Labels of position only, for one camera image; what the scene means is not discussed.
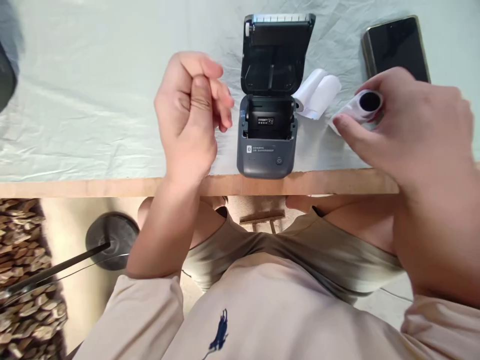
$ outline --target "white paper roll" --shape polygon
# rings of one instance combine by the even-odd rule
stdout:
[[[328,125],[335,134],[340,135],[334,125],[334,118],[340,114],[350,115],[359,124],[364,124],[372,120],[384,103],[384,97],[381,93],[373,90],[362,90],[355,95],[345,106],[343,106],[328,121]]]
[[[320,119],[341,89],[342,84],[338,77],[334,75],[325,76],[313,92],[308,104],[305,105],[304,111],[300,112],[300,115],[313,120]]]
[[[306,78],[298,90],[292,95],[297,104],[297,112],[305,110],[305,106],[309,103],[315,89],[327,74],[328,72],[323,69],[313,70],[310,76]]]

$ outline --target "shorts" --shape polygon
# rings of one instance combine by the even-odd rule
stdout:
[[[236,260],[268,253],[300,265],[337,298],[353,304],[403,273],[396,256],[324,220],[313,207],[278,234],[249,232],[226,218],[207,240],[190,249],[183,271],[208,290]]]

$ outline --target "printer label sticker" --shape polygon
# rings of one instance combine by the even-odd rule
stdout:
[[[275,146],[246,146],[246,152],[250,153],[273,153],[275,151]]]
[[[275,118],[273,117],[259,117],[257,120],[258,125],[273,125]]]

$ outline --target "left hand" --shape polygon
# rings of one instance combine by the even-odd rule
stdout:
[[[220,82],[222,67],[201,52],[178,52],[154,100],[166,158],[166,177],[199,185],[217,156],[215,128],[232,126],[234,100]]]

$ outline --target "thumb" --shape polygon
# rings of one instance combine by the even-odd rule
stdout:
[[[212,128],[212,92],[203,75],[193,78],[190,92],[190,115],[186,126]]]
[[[370,163],[370,155],[378,151],[375,145],[379,135],[367,130],[344,113],[339,113],[333,119],[333,124],[351,149],[366,163]]]

